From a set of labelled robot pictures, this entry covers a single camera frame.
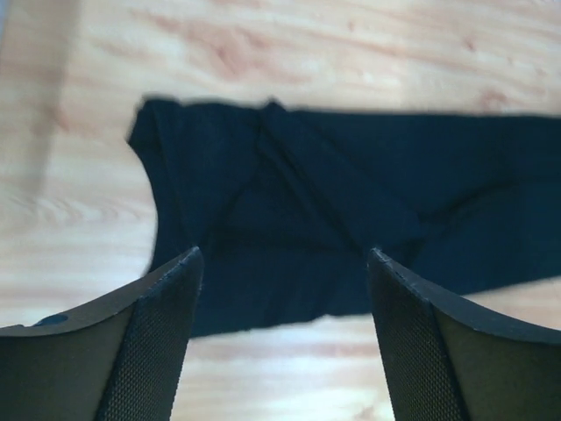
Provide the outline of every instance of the wooden floor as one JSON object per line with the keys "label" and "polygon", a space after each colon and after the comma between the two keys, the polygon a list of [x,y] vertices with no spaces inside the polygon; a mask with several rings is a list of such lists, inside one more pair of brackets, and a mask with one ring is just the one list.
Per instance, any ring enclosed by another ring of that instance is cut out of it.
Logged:
{"label": "wooden floor", "polygon": [[[561,3],[12,0],[0,47],[0,325],[145,271],[155,210],[125,139],[154,92],[561,114]],[[561,328],[559,279],[477,300]],[[364,317],[192,341],[173,420],[391,418]]]}

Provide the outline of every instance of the black trousers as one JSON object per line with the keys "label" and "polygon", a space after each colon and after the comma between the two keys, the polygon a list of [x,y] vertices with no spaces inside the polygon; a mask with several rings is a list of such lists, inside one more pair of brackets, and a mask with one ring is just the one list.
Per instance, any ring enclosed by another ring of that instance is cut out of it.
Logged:
{"label": "black trousers", "polygon": [[153,267],[201,247],[194,336],[370,311],[374,246],[459,294],[561,274],[561,119],[152,99]]}

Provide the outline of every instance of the black pants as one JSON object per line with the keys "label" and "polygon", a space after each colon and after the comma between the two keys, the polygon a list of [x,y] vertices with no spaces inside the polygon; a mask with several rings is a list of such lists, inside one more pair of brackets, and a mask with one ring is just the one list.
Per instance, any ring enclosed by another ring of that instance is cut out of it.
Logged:
{"label": "black pants", "polygon": [[158,209],[153,267],[204,253],[202,336],[369,312],[374,246],[459,294],[559,275],[560,133],[150,100],[130,143]]}

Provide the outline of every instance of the black fabric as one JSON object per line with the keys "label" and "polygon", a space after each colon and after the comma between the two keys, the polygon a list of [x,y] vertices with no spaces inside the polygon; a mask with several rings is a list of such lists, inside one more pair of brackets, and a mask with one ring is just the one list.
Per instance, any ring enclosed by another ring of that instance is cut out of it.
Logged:
{"label": "black fabric", "polygon": [[153,268],[193,245],[192,336],[366,314],[373,246],[458,294],[561,273],[561,119],[345,114],[152,99],[130,144]]}
{"label": "black fabric", "polygon": [[177,262],[134,304],[96,421],[170,419],[202,272],[198,259],[194,251]]}
{"label": "black fabric", "polygon": [[386,256],[373,252],[368,267],[372,314],[395,420],[469,421],[430,301],[411,286],[414,279],[404,281],[404,274],[390,264]]}

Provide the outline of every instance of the laminate floor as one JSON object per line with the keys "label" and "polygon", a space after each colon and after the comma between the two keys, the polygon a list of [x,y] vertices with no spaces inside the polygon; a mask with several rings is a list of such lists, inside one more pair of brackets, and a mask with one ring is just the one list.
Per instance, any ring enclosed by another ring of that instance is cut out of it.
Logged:
{"label": "laminate floor", "polygon": [[[145,94],[561,113],[555,0],[12,0],[0,46],[0,325],[140,276],[156,214],[126,144]],[[561,281],[474,297],[561,328]],[[191,342],[173,420],[391,419],[372,320]]]}

